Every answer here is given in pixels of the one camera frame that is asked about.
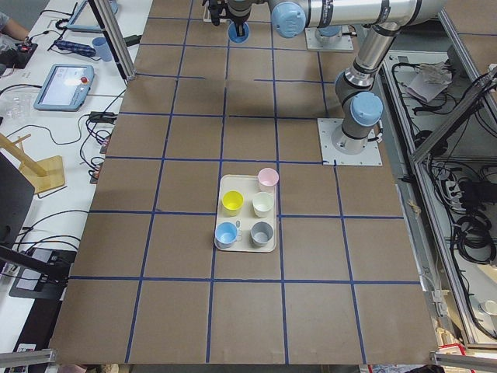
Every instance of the gray cup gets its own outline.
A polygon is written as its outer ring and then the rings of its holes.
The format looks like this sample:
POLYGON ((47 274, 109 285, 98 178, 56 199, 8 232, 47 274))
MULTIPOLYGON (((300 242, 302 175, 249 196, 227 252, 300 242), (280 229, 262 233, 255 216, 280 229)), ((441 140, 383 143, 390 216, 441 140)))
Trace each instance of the gray cup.
POLYGON ((112 53, 105 37, 96 37, 92 40, 92 45, 95 48, 96 55, 102 58, 102 61, 112 61, 112 53))
POLYGON ((273 238, 273 227, 265 221, 255 223, 250 230, 250 236, 255 246, 263 247, 273 238))

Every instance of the robotic arm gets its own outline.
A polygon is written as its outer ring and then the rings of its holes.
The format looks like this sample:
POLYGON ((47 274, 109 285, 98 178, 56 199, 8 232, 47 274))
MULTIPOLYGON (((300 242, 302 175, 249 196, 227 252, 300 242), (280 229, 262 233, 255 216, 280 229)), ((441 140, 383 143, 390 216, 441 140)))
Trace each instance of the robotic arm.
POLYGON ((252 5, 267 3, 276 32, 295 37, 306 27, 326 29, 353 23, 371 29, 353 65, 336 79, 335 91, 345 112, 333 144, 346 154, 358 154, 371 128, 379 121, 383 104, 372 92, 374 77, 403 26, 436 16, 446 0, 203 0, 209 2, 212 23, 231 19, 237 37, 248 37, 245 22, 252 5))

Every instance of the yellow cup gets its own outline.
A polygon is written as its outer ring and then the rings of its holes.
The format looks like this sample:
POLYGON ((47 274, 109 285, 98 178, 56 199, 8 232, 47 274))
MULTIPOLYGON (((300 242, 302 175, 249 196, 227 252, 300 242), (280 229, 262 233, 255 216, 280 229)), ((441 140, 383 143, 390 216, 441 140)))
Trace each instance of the yellow cup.
POLYGON ((223 207, 228 216, 236 216, 243 206, 243 196, 236 190, 230 190, 223 196, 223 207))

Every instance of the white desk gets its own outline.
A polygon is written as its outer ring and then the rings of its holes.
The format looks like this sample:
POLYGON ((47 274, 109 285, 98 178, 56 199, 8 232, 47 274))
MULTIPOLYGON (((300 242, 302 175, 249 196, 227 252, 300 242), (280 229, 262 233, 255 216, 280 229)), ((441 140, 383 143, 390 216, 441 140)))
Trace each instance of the white desk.
MULTIPOLYGON (((71 12, 74 4, 75 1, 72 0, 51 0, 47 5, 47 9, 71 12)), ((123 36, 141 35, 151 6, 151 0, 119 0, 118 4, 119 11, 116 14, 116 18, 123 36)), ((55 28, 55 23, 63 17, 65 16, 58 15, 54 12, 43 13, 31 29, 30 36, 37 35, 45 30, 57 30, 55 28)), ((64 40, 92 45, 92 40, 99 36, 102 35, 99 33, 76 33, 67 31, 64 35, 64 40)), ((94 61, 91 58, 83 57, 78 54, 63 55, 55 51, 47 51, 57 38, 58 35, 56 33, 48 33, 47 35, 35 37, 33 42, 39 45, 26 68, 15 70, 12 75, 0 78, 0 87, 23 83, 42 85, 50 68, 54 64, 90 64, 95 69, 96 74, 96 79, 89 93, 90 95, 116 96, 126 88, 123 79, 117 70, 117 66, 113 61, 94 61)), ((128 50, 134 61, 137 55, 138 45, 129 47, 128 50)))
MULTIPOLYGON (((118 0, 120 9, 116 17, 122 34, 125 37, 143 33, 151 1, 118 0)), ((47 5, 47 9, 70 12, 74 7, 74 3, 74 1, 68 0, 51 0, 47 5)), ((42 33, 44 30, 55 30, 53 19, 56 18, 56 13, 42 14, 31 30, 30 35, 42 33)), ((90 45, 92 39, 98 35, 68 31, 64 35, 64 39, 90 45)), ((3 135, 10 134, 26 124, 35 124, 50 128, 58 142, 75 140, 79 134, 77 127, 78 118, 83 114, 90 113, 90 111, 104 110, 112 102, 113 98, 124 90, 124 82, 113 62, 92 61, 77 54, 61 55, 55 52, 47 52, 47 48, 56 37, 55 33, 48 33, 47 35, 35 38, 34 42, 38 43, 39 47, 27 67, 23 70, 15 70, 10 76, 0 78, 0 89, 20 83, 41 85, 51 66, 56 63, 90 64, 95 69, 96 79, 93 82, 89 96, 77 112, 41 112, 31 107, 27 119, 20 120, 6 116, 6 110, 12 106, 12 102, 17 96, 29 97, 32 104, 36 98, 38 89, 24 88, 8 91, 0 96, 0 115, 4 117, 4 121, 0 126, 0 133, 3 135)), ((138 45, 129 48, 133 60, 136 57, 137 50, 138 45)), ((121 101, 122 99, 118 99, 109 110, 118 113, 121 101)), ((25 225, 33 224, 35 221, 59 211, 87 211, 89 209, 95 192, 95 186, 89 184, 89 168, 87 165, 82 164, 82 160, 79 157, 79 149, 88 135, 84 122, 84 120, 81 122, 82 138, 71 145, 55 145, 47 131, 35 127, 28 127, 12 136, 12 140, 15 140, 17 136, 31 134, 31 137, 23 142, 23 147, 26 153, 34 160, 48 158, 53 155, 62 155, 64 160, 67 187, 43 199, 34 197, 25 225)), ((86 158, 90 159, 93 156, 99 155, 99 149, 100 146, 93 139, 87 141, 85 145, 86 158)), ((14 165, 17 166, 19 164, 5 150, 2 150, 2 153, 6 154, 14 165)), ((37 226, 36 230, 28 234, 26 241, 34 242, 49 235, 74 235, 81 237, 85 221, 86 214, 83 213, 58 215, 37 226)), ((50 248, 67 249, 68 247, 63 244, 51 243, 50 248)), ((2 334, 2 338, 0 338, 0 353, 13 351, 33 304, 32 299, 9 297, 12 282, 13 279, 6 277, 0 279, 0 330, 2 334)))
MULTIPOLYGON (((19 93, 5 93, 5 96, 14 96, 15 94, 19 93)), ((36 93, 34 92, 23 94, 31 95, 33 99, 36 97, 36 93)), ((78 138, 78 118, 84 113, 89 113, 91 110, 104 110, 112 100, 112 97, 90 96, 87 98, 83 107, 76 113, 39 113, 33 110, 30 117, 30 123, 49 127, 57 141, 75 140, 78 138)), ((0 103, 0 108, 3 107, 3 104, 5 104, 5 102, 0 103)), ((114 113, 119 111, 120 104, 121 99, 118 99, 109 110, 112 110, 114 113)), ((24 124, 21 124, 18 120, 5 118, 2 127, 0 127, 0 132, 7 135, 23 125, 24 124)), ((26 153, 34 160, 48 158, 53 155, 62 155, 64 160, 66 187, 43 199, 35 196, 33 198, 33 203, 31 204, 30 212, 26 218, 25 225, 30 225, 30 223, 34 223, 45 216, 59 211, 89 210, 95 192, 95 186, 89 183, 90 177, 88 175, 88 166, 81 164, 82 160, 79 158, 79 149, 88 134, 85 127, 82 131, 82 139, 72 145, 55 145, 50 140, 48 132, 34 127, 28 127, 15 136, 12 136, 12 139, 16 139, 18 135, 32 135, 30 138, 23 141, 23 147, 26 153)), ((97 145, 96 141, 88 141, 85 145, 86 158, 90 159, 93 156, 99 155, 99 150, 100 146, 97 145)), ((17 166, 19 164, 19 162, 6 153, 5 150, 2 150, 2 153, 6 155, 14 165, 17 166)), ((86 214, 83 213, 58 215, 40 223, 34 231, 28 234, 25 241, 35 242, 50 235, 74 235, 76 237, 81 237, 85 222, 86 214)), ((45 247, 50 247, 52 249, 68 248, 68 246, 64 244, 57 243, 50 243, 45 247)), ((33 300, 30 299, 9 297, 10 285, 12 283, 13 279, 8 279, 6 277, 0 280, 0 330, 2 331, 2 338, 0 338, 0 353, 12 352, 21 329, 24 326, 24 322, 30 312, 31 305, 33 304, 33 300)))

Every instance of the brown table surface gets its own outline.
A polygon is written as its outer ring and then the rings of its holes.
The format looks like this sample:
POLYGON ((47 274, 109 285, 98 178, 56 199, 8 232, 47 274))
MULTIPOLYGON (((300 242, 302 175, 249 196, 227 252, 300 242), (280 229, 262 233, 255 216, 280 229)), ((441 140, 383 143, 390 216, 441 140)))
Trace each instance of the brown table surface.
POLYGON ((386 152, 323 166, 354 54, 254 5, 246 44, 155 0, 51 346, 60 363, 426 363, 436 349, 386 152), (223 175, 280 173, 277 248, 213 245, 223 175))

